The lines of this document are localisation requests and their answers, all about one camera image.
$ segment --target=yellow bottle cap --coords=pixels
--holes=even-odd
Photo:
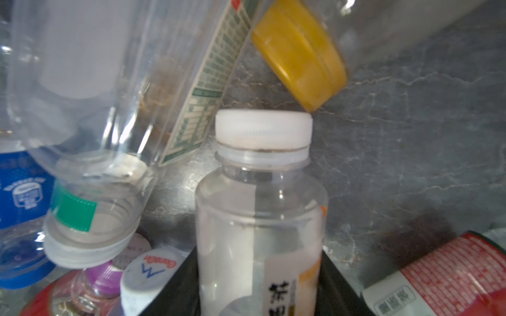
[[[344,63],[300,0],[276,0],[253,30],[253,43],[308,112],[344,88]]]

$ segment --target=purple bottle cap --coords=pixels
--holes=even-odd
[[[123,271],[115,268],[112,260],[104,264],[86,269],[86,276],[93,289],[105,294],[119,294],[119,282]]]

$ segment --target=green label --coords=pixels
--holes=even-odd
[[[167,143],[162,166],[191,155],[202,144],[258,4],[259,0],[229,0]]]
[[[56,182],[51,209],[60,223],[78,231],[89,232],[97,203],[73,195]]]

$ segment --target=logo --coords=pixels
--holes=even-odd
[[[178,264],[174,260],[170,260],[170,259],[162,258],[162,257],[157,257],[157,256],[150,256],[150,255],[145,256],[144,261],[146,261],[147,264],[152,264],[152,263],[165,264],[167,266],[167,268],[169,268],[169,269],[172,269],[173,267],[175,267]]]
[[[147,279],[149,279],[149,278],[150,278],[150,277],[152,277],[152,276],[157,275],[158,273],[162,273],[162,272],[164,272],[164,271],[165,271],[165,269],[163,269],[163,270],[160,270],[160,271],[153,272],[153,267],[149,267],[149,269],[146,269],[146,268],[144,267],[144,263],[142,263],[142,264],[141,264],[141,268],[142,268],[142,274],[144,274],[144,273],[147,273],[147,274],[148,274],[148,275],[146,276],[146,278],[147,278]]]
[[[42,186],[44,178],[27,178],[14,182],[4,188],[4,191],[11,191],[14,205],[16,207],[24,207],[25,209],[34,208],[44,196],[42,194]]]

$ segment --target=bottle label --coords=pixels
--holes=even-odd
[[[0,154],[0,229],[45,215],[53,184],[26,151]]]
[[[506,302],[506,255],[474,233],[362,292],[378,316],[471,316]]]
[[[56,182],[51,209],[62,224],[78,231],[89,232],[97,203],[73,195]]]
[[[322,243],[265,260],[263,315],[312,316]]]
[[[176,121],[160,166],[190,156],[204,141],[259,2],[229,2]]]

